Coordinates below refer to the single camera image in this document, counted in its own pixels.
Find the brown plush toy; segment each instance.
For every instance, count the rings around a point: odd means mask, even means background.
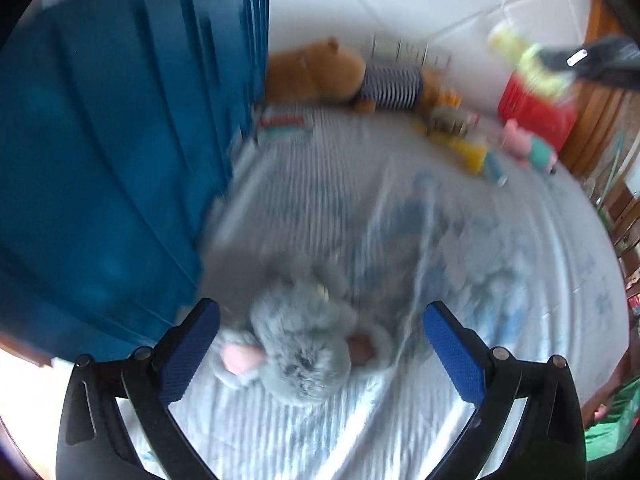
[[[413,109],[428,116],[440,95],[440,77],[418,67],[365,62],[335,38],[269,56],[265,103],[350,103],[360,113]]]

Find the red box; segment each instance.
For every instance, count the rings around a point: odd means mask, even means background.
[[[500,99],[498,115],[504,122],[516,119],[519,126],[545,139],[556,152],[564,146],[578,118],[571,103],[555,105],[528,93],[515,72]]]

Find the bed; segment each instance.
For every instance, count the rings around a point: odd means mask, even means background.
[[[170,409],[219,478],[425,478],[473,409],[422,332],[433,300],[490,347],[527,360],[566,356],[580,402],[607,381],[628,345],[622,277],[564,168],[542,176],[502,158],[508,182],[498,189],[417,135],[410,115],[281,111],[304,114],[313,133],[242,146],[234,184],[214,210],[200,294],[229,323],[260,290],[265,257],[330,258],[348,273],[354,306],[388,327],[398,351],[382,377],[352,380],[312,408],[283,406],[260,384],[230,390],[205,357]],[[522,408],[485,473],[499,466]],[[128,419],[145,467],[162,475]]]

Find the wall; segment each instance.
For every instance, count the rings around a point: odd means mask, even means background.
[[[363,47],[373,33],[429,40],[453,53],[450,81],[466,102],[494,112],[510,70],[485,49],[504,17],[536,41],[581,43],[590,0],[271,0],[271,49],[337,36]]]

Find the striped shirt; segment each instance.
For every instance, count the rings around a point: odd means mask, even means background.
[[[423,89],[420,68],[370,62],[356,99],[373,101],[377,108],[413,108]]]

